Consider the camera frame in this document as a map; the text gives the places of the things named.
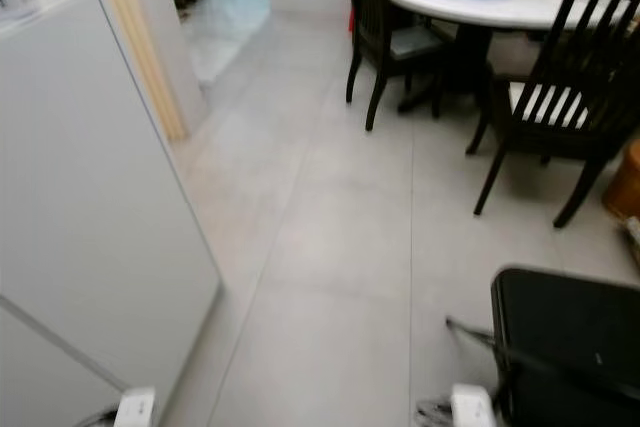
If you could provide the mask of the white fridge door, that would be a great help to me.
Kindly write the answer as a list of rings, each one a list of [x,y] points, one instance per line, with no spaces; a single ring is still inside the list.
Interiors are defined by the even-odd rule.
[[[0,427],[159,423],[221,280],[100,0],[5,23],[0,74]]]

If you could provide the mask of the black chair with grey seat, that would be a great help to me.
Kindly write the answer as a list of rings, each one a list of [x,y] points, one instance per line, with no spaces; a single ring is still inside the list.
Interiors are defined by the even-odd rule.
[[[433,83],[417,97],[407,98],[401,107],[411,110],[421,101],[431,102],[431,115],[439,116],[445,88],[445,63],[451,42],[424,24],[399,24],[399,8],[390,0],[351,1],[351,63],[346,80],[346,102],[355,93],[355,81],[365,60],[375,72],[365,130],[371,131],[388,81],[397,76],[410,80],[417,71],[430,71]]]

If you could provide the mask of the white round dining table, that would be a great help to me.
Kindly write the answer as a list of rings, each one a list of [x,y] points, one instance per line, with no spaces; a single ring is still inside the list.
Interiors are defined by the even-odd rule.
[[[577,0],[390,0],[393,5],[431,20],[457,25],[445,63],[445,90],[475,92],[494,31],[549,31],[567,28],[585,17]],[[631,0],[640,5],[640,0]]]

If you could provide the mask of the black chair with white cushion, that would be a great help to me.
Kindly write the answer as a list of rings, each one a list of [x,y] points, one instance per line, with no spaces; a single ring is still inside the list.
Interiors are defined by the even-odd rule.
[[[474,207],[484,211],[512,152],[584,163],[553,225],[570,222],[603,168],[640,127],[640,0],[562,0],[529,74],[495,74],[467,154],[494,130],[497,151]]]

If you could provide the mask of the black square stool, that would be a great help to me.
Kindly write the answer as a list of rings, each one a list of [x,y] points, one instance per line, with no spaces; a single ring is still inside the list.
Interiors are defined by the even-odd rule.
[[[637,391],[636,401],[607,398],[503,360],[509,426],[640,427],[640,287],[507,266],[492,281],[492,304],[504,348]]]

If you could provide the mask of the orange brown round container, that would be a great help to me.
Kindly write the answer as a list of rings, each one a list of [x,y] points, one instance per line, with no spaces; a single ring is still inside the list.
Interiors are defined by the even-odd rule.
[[[605,211],[622,222],[640,220],[640,138],[632,140],[623,151],[620,167],[602,198]]]

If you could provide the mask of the beige wooden door frame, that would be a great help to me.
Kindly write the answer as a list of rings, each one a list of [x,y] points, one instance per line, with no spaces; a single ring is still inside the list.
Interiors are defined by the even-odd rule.
[[[170,143],[184,142],[210,113],[174,0],[101,0],[140,85],[143,102]]]

